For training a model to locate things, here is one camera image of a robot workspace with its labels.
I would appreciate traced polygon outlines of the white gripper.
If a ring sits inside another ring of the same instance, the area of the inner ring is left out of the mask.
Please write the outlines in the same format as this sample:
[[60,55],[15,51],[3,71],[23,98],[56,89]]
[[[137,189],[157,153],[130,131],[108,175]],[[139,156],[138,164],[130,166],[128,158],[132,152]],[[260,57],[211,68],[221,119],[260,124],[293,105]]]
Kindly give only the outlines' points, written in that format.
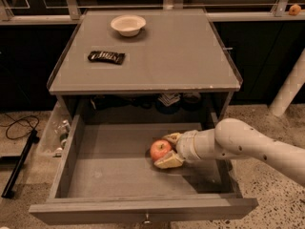
[[159,158],[154,165],[159,169],[171,169],[181,167],[184,163],[184,159],[199,160],[200,157],[194,146],[194,138],[197,134],[198,131],[188,131],[184,134],[172,133],[164,135],[164,140],[167,140],[172,145],[176,145],[175,149],[177,153],[175,151],[166,153],[164,156]]

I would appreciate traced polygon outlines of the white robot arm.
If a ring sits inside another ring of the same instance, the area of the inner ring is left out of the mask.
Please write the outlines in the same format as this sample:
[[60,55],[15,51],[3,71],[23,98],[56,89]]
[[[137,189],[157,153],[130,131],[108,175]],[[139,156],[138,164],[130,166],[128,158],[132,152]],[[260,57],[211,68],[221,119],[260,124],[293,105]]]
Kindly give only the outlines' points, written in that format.
[[263,135],[247,123],[225,118],[213,129],[163,136],[174,150],[158,158],[160,169],[176,168],[186,161],[256,158],[296,183],[305,186],[305,149]]

